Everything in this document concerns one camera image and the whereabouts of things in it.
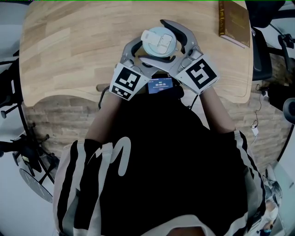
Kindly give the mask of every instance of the black t-shirt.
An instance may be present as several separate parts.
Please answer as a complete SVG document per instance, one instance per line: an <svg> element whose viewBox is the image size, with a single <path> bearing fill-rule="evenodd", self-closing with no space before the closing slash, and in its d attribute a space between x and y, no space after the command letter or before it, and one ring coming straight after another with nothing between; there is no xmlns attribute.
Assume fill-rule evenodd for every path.
<svg viewBox="0 0 295 236"><path fill-rule="evenodd" d="M242 235L251 221L247 172L256 212L265 211L245 136L208 130L178 99L152 94L124 102L110 142L74 142L63 154L53 207L65 235L160 235L159 226L188 215L215 235Z"/></svg>

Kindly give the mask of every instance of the wooden table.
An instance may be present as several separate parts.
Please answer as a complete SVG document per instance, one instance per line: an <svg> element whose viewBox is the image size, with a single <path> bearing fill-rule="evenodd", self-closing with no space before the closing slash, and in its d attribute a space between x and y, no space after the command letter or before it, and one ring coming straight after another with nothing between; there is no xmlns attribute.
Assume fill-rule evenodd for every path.
<svg viewBox="0 0 295 236"><path fill-rule="evenodd" d="M162 26L160 19L193 31L221 74L214 86L218 95L235 103L248 101L252 46L244 49L218 36L217 1L41 1L29 6L21 38L25 105L53 95L98 102L96 86L101 91L110 83L124 46L144 30Z"/></svg>

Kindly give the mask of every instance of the brown book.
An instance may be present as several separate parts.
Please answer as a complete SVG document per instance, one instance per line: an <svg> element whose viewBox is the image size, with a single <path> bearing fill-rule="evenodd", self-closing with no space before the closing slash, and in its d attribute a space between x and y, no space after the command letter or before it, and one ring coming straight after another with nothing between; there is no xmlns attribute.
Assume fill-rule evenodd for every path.
<svg viewBox="0 0 295 236"><path fill-rule="evenodd" d="M250 47L248 10L233 1L219 1L219 36L243 48Z"/></svg>

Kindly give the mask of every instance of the small screen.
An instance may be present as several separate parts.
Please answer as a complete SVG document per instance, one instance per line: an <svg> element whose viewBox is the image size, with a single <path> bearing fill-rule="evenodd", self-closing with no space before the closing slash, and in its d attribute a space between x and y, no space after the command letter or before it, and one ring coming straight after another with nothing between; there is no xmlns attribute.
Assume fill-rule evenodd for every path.
<svg viewBox="0 0 295 236"><path fill-rule="evenodd" d="M155 94L159 91L173 87L172 78L155 78L151 79L148 83L148 93Z"/></svg>

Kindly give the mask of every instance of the cable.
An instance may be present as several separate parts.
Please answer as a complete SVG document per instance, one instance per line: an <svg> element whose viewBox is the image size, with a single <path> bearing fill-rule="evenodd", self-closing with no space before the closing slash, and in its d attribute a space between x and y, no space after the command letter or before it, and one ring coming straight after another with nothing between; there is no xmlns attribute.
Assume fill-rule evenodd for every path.
<svg viewBox="0 0 295 236"><path fill-rule="evenodd" d="M107 86L107 87L104 88L104 89L102 90L102 92L101 92L100 101L98 102L98 108L99 108L99 109L101 109L101 101L102 101L102 98L103 98L103 96L105 95L105 92L106 92L107 90L109 90L109 88L110 88L110 86Z"/></svg>
<svg viewBox="0 0 295 236"><path fill-rule="evenodd" d="M275 26L273 26L272 24L269 24L272 28L274 28L280 35L282 35L283 33Z"/></svg>
<svg viewBox="0 0 295 236"><path fill-rule="evenodd" d="M191 109L193 108L193 105L194 105L195 101L197 100L198 96L199 96L199 95L196 95L196 96L195 96L195 98L194 98L194 100L193 100L193 103L192 103L192 105L190 105L190 106L187 106L187 108L188 108L188 109L190 109L190 110L191 110Z"/></svg>
<svg viewBox="0 0 295 236"><path fill-rule="evenodd" d="M254 141L251 143L251 145L250 145L250 149L252 150L252 145L255 143L255 141L256 141L256 139L257 139L257 137L258 137L258 135L256 135L255 136L255 139L254 139Z"/></svg>
<svg viewBox="0 0 295 236"><path fill-rule="evenodd" d="M260 84L257 84L256 85L256 91L259 91L260 90L260 88L261 88L261 86L260 86L260 88L259 89L257 89L257 87L258 86L260 86ZM255 115L256 115L256 120L254 120L254 122L253 122L253 124L251 125L251 129L255 129L257 126L258 126L258 117L257 117L257 112L259 112L260 110L261 110L261 108L262 108L262 104L261 104L261 93L260 93L260 95L259 95L259 103L260 103L260 108L257 110L255 110Z"/></svg>

